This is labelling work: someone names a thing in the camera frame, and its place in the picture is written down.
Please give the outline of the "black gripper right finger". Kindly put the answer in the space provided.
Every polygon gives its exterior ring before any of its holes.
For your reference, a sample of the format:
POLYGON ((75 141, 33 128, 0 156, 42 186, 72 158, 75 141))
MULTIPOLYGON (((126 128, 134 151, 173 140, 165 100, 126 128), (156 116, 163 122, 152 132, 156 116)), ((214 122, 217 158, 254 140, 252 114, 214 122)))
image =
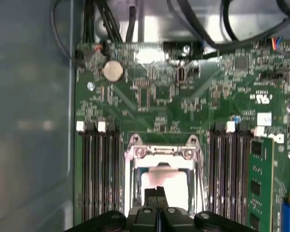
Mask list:
POLYGON ((163 232, 252 232, 253 229, 220 215, 202 211, 191 218, 187 211, 170 207, 163 187, 158 187, 158 210, 163 232))

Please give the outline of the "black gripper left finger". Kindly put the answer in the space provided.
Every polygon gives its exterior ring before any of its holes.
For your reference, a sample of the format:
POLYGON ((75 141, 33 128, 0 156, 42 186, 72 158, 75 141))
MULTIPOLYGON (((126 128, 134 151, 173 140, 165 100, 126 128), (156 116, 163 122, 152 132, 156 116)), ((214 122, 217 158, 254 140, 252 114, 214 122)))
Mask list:
POLYGON ((129 210, 128 216, 119 211, 108 211, 78 224, 69 232, 157 232, 159 230, 157 190, 145 190, 145 203, 129 210))

